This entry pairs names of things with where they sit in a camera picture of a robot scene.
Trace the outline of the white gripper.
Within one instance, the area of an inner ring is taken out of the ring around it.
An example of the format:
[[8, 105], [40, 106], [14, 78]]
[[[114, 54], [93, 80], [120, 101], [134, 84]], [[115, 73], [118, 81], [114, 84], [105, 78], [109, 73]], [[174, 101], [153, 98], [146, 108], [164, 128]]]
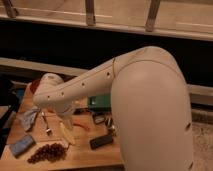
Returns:
[[70, 103], [57, 103], [53, 106], [56, 114], [62, 119], [64, 126], [72, 131], [73, 130], [73, 119], [71, 116], [75, 112], [75, 105]]

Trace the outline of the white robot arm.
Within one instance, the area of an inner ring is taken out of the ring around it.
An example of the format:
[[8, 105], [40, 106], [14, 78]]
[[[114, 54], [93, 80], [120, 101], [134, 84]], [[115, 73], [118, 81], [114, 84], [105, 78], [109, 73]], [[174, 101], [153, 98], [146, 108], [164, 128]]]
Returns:
[[193, 171], [188, 88], [174, 57], [148, 46], [117, 56], [65, 82], [42, 77], [33, 101], [67, 119], [71, 102], [111, 94], [125, 171]]

